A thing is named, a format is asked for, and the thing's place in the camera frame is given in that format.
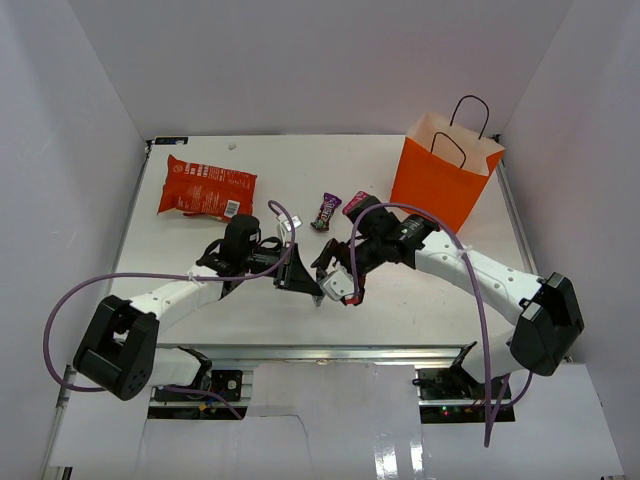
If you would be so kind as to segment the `purple M&M packet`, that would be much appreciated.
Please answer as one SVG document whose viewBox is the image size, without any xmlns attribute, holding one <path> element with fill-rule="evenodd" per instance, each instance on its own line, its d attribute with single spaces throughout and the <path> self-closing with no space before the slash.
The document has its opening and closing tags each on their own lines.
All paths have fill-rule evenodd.
<svg viewBox="0 0 640 480">
<path fill-rule="evenodd" d="M 319 208 L 316 218 L 310 223 L 311 227 L 318 232 L 326 232 L 330 228 L 330 220 L 342 204 L 342 200 L 334 194 L 325 192 L 323 201 Z"/>
</svg>

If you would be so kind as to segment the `pink candy packet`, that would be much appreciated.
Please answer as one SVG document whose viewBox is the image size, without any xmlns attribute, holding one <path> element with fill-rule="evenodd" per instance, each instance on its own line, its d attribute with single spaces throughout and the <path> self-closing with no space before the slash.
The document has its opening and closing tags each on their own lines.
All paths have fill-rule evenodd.
<svg viewBox="0 0 640 480">
<path fill-rule="evenodd" d="M 360 202 L 366 200 L 369 194 L 365 191 L 358 191 L 353 198 L 343 207 L 342 214 L 348 215 Z"/>
</svg>

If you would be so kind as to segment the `red cassava chips bag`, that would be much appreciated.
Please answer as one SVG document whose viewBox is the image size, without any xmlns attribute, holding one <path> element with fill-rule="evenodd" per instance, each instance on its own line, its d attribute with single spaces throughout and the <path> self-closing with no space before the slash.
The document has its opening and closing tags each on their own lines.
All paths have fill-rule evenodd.
<svg viewBox="0 0 640 480">
<path fill-rule="evenodd" d="M 238 214 L 251 215 L 256 182 L 257 176 L 251 173 L 169 155 L 157 213 L 176 210 L 226 222 Z"/>
</svg>

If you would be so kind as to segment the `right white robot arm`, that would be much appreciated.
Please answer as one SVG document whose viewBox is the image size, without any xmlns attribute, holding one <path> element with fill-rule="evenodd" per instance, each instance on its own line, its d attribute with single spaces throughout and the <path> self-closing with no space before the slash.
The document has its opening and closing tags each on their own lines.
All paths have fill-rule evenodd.
<svg viewBox="0 0 640 480">
<path fill-rule="evenodd" d="M 447 368 L 420 371 L 413 383 L 424 399 L 478 398 L 488 380 L 519 370 L 549 377 L 584 330 L 573 284 L 559 273 L 542 278 L 505 266 L 456 244 L 430 218 L 413 213 L 398 219 L 369 194 L 343 212 L 354 227 L 351 239 L 330 240 L 311 265 L 325 297 L 358 305 L 367 274 L 402 264 L 469 293 L 512 326 L 464 346 Z"/>
</svg>

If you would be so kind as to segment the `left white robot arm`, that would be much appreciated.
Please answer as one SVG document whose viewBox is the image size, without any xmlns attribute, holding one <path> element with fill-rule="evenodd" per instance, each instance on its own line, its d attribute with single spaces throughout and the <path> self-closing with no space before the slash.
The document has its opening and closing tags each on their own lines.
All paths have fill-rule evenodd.
<svg viewBox="0 0 640 480">
<path fill-rule="evenodd" d="M 211 361 L 193 348 L 160 348 L 158 337 L 197 310 L 218 302 L 245 276 L 265 274 L 276 288 L 313 297 L 323 292 L 304 267 L 296 244 L 262 238 L 257 218 L 237 215 L 212 242 L 186 279 L 121 299 L 104 298 L 76 351 L 76 371 L 127 401 L 145 387 L 179 388 L 199 399 L 211 387 Z"/>
</svg>

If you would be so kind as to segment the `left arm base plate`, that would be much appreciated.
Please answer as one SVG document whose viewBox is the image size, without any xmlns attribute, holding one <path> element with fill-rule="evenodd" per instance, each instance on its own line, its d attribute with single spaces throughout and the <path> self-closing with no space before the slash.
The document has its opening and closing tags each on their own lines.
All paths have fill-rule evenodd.
<svg viewBox="0 0 640 480">
<path fill-rule="evenodd" d="M 247 406 L 243 399 L 241 370 L 212 370 L 198 386 L 154 388 L 148 418 L 156 420 L 242 420 Z"/>
</svg>

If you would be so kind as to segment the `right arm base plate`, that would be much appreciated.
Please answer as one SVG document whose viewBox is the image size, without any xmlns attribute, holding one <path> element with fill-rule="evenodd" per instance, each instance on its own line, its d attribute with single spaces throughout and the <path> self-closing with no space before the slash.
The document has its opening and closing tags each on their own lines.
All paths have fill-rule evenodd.
<svg viewBox="0 0 640 480">
<path fill-rule="evenodd" d="M 482 424 L 485 422 L 484 386 L 464 380 L 449 368 L 416 371 L 413 385 L 419 397 L 421 423 Z"/>
</svg>

